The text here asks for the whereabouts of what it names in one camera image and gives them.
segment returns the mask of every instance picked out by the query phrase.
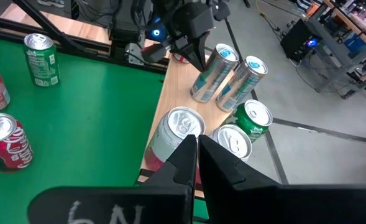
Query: metal frame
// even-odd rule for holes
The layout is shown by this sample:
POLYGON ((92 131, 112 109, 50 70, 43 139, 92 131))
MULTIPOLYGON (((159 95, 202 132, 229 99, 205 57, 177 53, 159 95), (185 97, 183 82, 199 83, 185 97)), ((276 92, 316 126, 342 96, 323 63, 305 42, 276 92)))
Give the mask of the metal frame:
POLYGON ((0 39, 2 40, 23 44, 26 34, 45 34, 55 40, 55 45, 58 52, 64 54, 76 55, 79 57, 90 58, 93 60, 113 63, 130 68, 137 68, 162 75, 166 74, 169 64, 168 58, 163 58, 158 63, 146 63, 142 66, 131 64, 126 59, 125 48, 120 47, 126 46, 128 44, 127 42, 123 43, 119 41, 118 43, 114 43, 115 41, 112 41, 112 44, 108 45, 67 35, 64 32, 61 32, 26 0, 13 0, 13 2, 16 3, 22 10, 24 10, 31 18, 33 18, 33 20, 43 27, 43 29, 7 19, 0 19, 0 39))

